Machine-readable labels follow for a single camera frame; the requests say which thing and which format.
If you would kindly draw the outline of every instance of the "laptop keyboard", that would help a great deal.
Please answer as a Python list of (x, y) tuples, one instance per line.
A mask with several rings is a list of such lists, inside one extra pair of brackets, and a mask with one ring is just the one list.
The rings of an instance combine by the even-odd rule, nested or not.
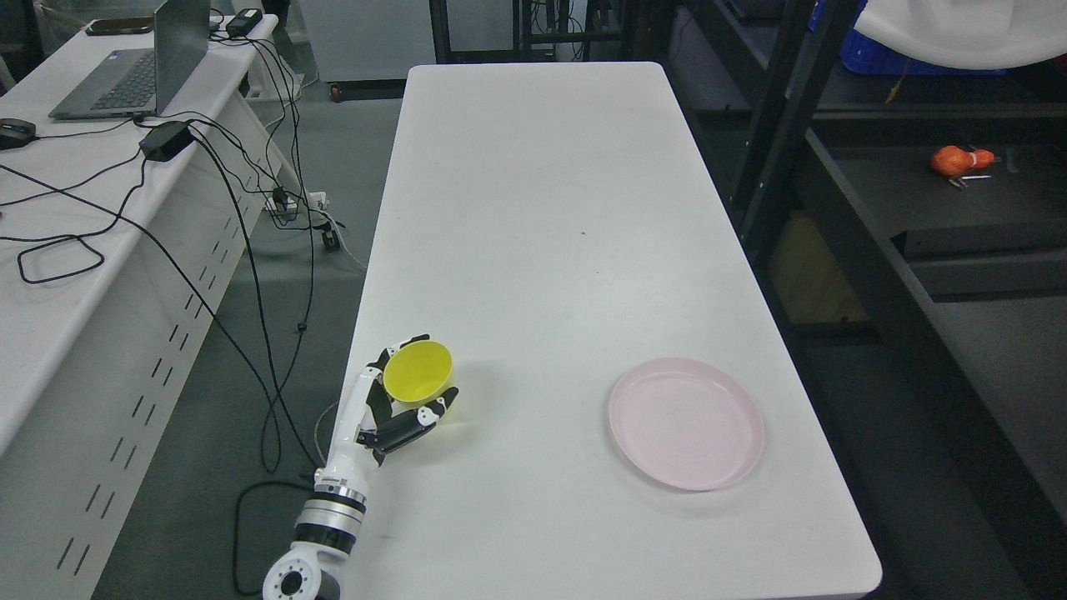
[(156, 52), (147, 52), (93, 109), (143, 107), (156, 94)]

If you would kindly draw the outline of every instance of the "white robotic arm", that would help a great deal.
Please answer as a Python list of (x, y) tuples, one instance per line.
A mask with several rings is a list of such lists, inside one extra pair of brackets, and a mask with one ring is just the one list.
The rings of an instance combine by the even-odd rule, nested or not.
[(315, 472), (315, 490), (297, 518), (289, 552), (264, 579), (264, 600), (341, 598), (340, 568), (367, 511), (370, 473), (385, 455), (432, 429), (459, 394), (449, 388), (425, 406), (393, 416), (393, 400), (382, 385), (385, 364), (400, 348), (428, 338), (420, 335), (386, 348), (356, 376), (338, 407), (327, 463)]

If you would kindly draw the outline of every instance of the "smartphone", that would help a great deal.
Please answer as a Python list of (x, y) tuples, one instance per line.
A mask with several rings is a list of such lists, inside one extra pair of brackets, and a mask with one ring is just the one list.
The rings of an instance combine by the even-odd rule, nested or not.
[(131, 17), (128, 19), (96, 19), (89, 23), (85, 35), (127, 35), (148, 33), (156, 25), (154, 17)]

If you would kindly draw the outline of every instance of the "white table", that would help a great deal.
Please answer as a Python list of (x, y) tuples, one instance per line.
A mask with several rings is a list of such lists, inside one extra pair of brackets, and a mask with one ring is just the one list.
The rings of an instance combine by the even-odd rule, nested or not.
[[(375, 474), (349, 598), (855, 598), (879, 583), (658, 66), (411, 72), (348, 377), (424, 332), (452, 350), (461, 392)], [(763, 414), (763, 457), (733, 488), (669, 489), (615, 446), (612, 385), (669, 356), (731, 374)]]
[[(268, 37), (267, 16), (253, 37)], [(150, 47), (150, 35), (79, 33), (0, 98), (0, 115), (31, 121), (41, 136), (99, 130), (115, 122), (55, 123), (48, 111), (115, 48)], [(168, 113), (200, 111), (225, 124), (261, 165), (291, 180), (291, 168), (236, 90), (254, 48), (211, 45)], [(0, 153), (0, 163), (63, 187), (134, 155), (144, 129), (127, 124), (80, 138), (38, 140)], [(218, 131), (208, 135), (224, 163), (255, 185), (254, 172)], [(140, 160), (74, 193), (116, 209), (140, 179)], [(240, 214), (207, 154), (186, 149), (149, 162), (145, 186), (125, 215), (153, 232), (212, 309), (243, 251), (262, 196), (238, 193)], [(0, 172), (0, 198), (44, 191)], [(0, 235), (38, 237), (92, 231), (109, 217), (53, 195), (5, 207)], [(70, 279), (28, 285), (16, 254), (0, 242), (0, 589), (5, 598), (89, 598), (122, 528), (156, 444), (207, 333), (210, 316), (162, 253), (120, 223), (92, 240), (106, 257)], [(65, 244), (28, 260), (37, 275), (86, 265)]]

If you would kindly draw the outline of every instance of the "pink plate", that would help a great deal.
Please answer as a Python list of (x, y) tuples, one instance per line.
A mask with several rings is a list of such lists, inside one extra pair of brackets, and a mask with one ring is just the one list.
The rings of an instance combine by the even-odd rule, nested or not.
[(656, 359), (624, 375), (608, 421), (626, 458), (684, 490), (731, 486), (763, 452), (763, 419), (745, 389), (690, 359)]

